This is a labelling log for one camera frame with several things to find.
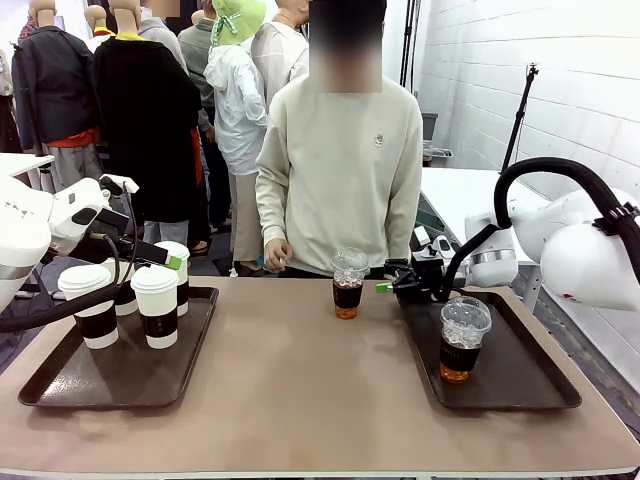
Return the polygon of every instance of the plastic cup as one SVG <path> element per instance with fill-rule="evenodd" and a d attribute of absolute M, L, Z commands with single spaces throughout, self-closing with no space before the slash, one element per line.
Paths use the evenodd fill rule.
<path fill-rule="evenodd" d="M 369 259 L 357 248 L 340 248 L 331 264 L 336 316 L 343 320 L 356 318 Z"/>
<path fill-rule="evenodd" d="M 102 265 L 109 270 L 109 273 L 111 274 L 111 281 L 113 282 L 113 277 L 116 274 L 116 261 L 113 258 L 109 258 L 108 260 L 105 260 Z M 118 317 L 131 315 L 138 311 L 136 293 L 131 289 L 131 277 L 133 277 L 133 274 L 135 273 L 133 268 L 129 272 L 127 279 L 123 281 L 128 269 L 129 264 L 127 262 L 120 262 L 120 278 L 118 279 L 118 283 L 122 283 L 122 285 L 120 286 L 120 291 L 116 297 L 116 315 Z"/>
<path fill-rule="evenodd" d="M 94 292 L 111 283 L 111 274 L 102 265 L 67 268 L 60 274 L 58 288 L 67 300 Z M 114 302 L 105 302 L 74 315 L 87 348 L 98 350 L 118 340 L 118 321 Z"/>
<path fill-rule="evenodd" d="M 178 270 L 178 316 L 189 311 L 189 249 L 176 242 L 158 242 L 156 247 L 164 248 L 172 257 L 182 260 Z"/>
<path fill-rule="evenodd" d="M 178 341 L 178 274 L 152 265 L 131 279 L 136 292 L 142 328 L 151 348 L 169 348 Z"/>
<path fill-rule="evenodd" d="M 480 300 L 457 297 L 440 312 L 440 376 L 450 383 L 469 379 L 480 354 L 482 339 L 491 330 L 491 313 Z"/>

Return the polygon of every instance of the white table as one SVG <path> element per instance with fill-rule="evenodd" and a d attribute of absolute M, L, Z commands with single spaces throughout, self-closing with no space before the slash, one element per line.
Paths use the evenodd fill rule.
<path fill-rule="evenodd" d="M 0 175 L 15 177 L 53 161 L 53 155 L 36 157 L 28 153 L 0 153 Z"/>
<path fill-rule="evenodd" d="M 445 234 L 460 245 L 467 242 L 465 219 L 468 215 L 493 209 L 493 193 L 500 173 L 493 170 L 458 168 L 423 168 L 422 195 L 445 226 Z M 544 206 L 548 200 L 516 181 L 508 199 L 518 199 L 532 207 Z M 532 267 L 523 302 L 533 311 L 540 291 L 540 268 L 522 250 L 513 235 L 516 258 L 522 266 Z"/>

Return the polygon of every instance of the brown tabletop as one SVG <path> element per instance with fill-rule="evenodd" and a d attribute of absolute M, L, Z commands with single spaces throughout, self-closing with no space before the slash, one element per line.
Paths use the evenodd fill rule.
<path fill-rule="evenodd" d="M 511 476 L 626 472 L 640 446 L 509 290 L 583 398 L 560 413 L 460 414 L 426 394 L 393 295 L 365 287 L 355 321 L 322 280 L 194 278 L 220 289 L 191 384 L 163 410 L 47 412 L 19 390 L 72 321 L 0 376 L 0 470 L 147 476 Z"/>

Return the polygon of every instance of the paper cup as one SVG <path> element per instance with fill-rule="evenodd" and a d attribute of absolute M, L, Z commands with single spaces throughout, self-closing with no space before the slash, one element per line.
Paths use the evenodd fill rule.
<path fill-rule="evenodd" d="M 178 274 L 152 265 L 131 279 L 142 328 L 151 348 L 168 348 L 178 341 Z"/>
<path fill-rule="evenodd" d="M 116 261 L 113 258 L 110 258 L 102 263 L 109 273 L 111 274 L 111 281 L 113 281 L 113 276 L 116 273 Z M 129 269 L 129 264 L 127 262 L 120 262 L 120 278 L 118 282 L 123 282 L 124 275 L 127 273 Z M 120 291 L 118 292 L 118 296 L 116 297 L 116 315 L 118 317 L 124 317 L 126 315 L 131 315 L 132 313 L 138 310 L 138 302 L 136 302 L 136 293 L 131 288 L 131 277 L 135 270 L 132 268 L 131 272 L 129 272 L 129 276 L 126 281 L 122 283 L 120 287 Z"/>
<path fill-rule="evenodd" d="M 182 260 L 178 270 L 178 316 L 189 310 L 189 249 L 176 242 L 159 242 L 156 247 L 164 248 L 172 257 Z"/>
<path fill-rule="evenodd" d="M 102 265 L 71 267 L 60 274 L 58 288 L 67 300 L 94 292 L 111 283 L 111 274 Z M 118 340 L 114 302 L 105 302 L 74 315 L 88 348 L 97 350 Z"/>

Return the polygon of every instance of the brown serving tray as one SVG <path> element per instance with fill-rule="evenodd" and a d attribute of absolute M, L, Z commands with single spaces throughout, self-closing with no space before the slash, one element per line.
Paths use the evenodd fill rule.
<path fill-rule="evenodd" d="M 461 385 L 440 378 L 444 304 L 400 301 L 418 367 L 440 403 L 476 410 L 561 410 L 582 403 L 575 387 L 498 293 L 461 293 L 484 302 L 492 320 L 478 363 Z"/>
<path fill-rule="evenodd" d="M 20 403 L 66 409 L 166 407 L 184 395 L 218 299 L 215 288 L 189 288 L 189 311 L 178 318 L 178 341 L 147 345 L 140 316 L 118 318 L 120 338 L 89 350 L 76 327 L 22 388 Z"/>

